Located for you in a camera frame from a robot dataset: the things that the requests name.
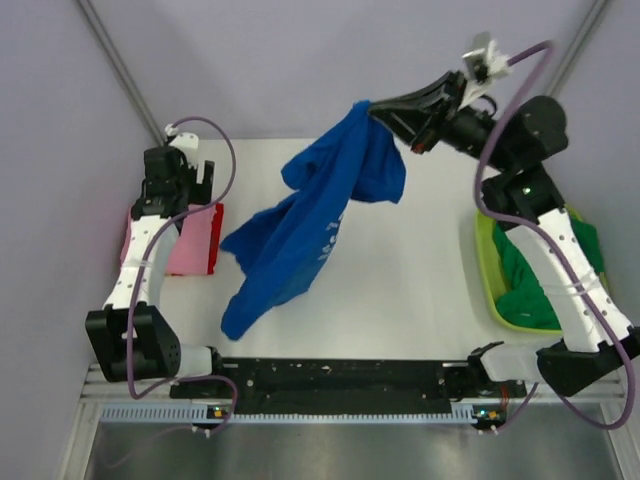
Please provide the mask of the blue t-shirt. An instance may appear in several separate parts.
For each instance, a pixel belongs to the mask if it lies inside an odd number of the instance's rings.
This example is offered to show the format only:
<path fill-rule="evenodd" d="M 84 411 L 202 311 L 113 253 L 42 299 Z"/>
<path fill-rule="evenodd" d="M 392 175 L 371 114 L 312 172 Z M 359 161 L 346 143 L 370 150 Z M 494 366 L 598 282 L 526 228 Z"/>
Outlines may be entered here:
<path fill-rule="evenodd" d="M 373 120 L 368 100 L 281 169 L 291 194 L 254 214 L 220 244 L 245 279 L 221 320 L 239 340 L 266 312 L 306 293 L 337 242 L 350 201 L 398 203 L 406 167 L 392 134 Z"/>

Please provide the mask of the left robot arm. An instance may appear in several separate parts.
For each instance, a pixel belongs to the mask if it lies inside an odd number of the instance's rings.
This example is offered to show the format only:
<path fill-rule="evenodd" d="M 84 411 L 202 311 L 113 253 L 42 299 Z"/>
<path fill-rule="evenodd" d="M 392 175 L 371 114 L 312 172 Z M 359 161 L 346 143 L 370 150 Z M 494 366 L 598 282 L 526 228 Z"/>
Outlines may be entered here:
<path fill-rule="evenodd" d="M 129 243 L 104 306 L 88 313 L 85 328 L 109 382 L 192 377 L 205 396 L 226 387 L 214 351 L 182 343 L 159 310 L 169 258 L 190 205 L 211 201 L 214 164 L 196 145 L 173 141 L 144 153 L 141 193 L 129 211 Z"/>

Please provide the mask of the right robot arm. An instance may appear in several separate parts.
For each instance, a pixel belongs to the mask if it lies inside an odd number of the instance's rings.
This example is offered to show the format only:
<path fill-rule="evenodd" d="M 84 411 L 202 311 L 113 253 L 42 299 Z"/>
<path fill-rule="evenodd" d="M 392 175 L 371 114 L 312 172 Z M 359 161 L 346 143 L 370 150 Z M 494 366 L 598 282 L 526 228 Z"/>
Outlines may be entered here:
<path fill-rule="evenodd" d="M 546 383 L 571 397 L 618 369 L 635 382 L 639 330 L 612 301 L 581 249 L 559 189 L 543 163 L 568 146 L 567 119 L 549 96 L 522 97 L 524 83 L 499 119 L 474 108 L 462 72 L 415 92 L 375 101 L 369 115 L 413 152 L 439 142 L 478 162 L 473 195 L 525 257 L 560 324 L 561 338 L 539 349 L 494 343 L 474 351 L 469 388 L 487 396 L 506 380 Z"/>

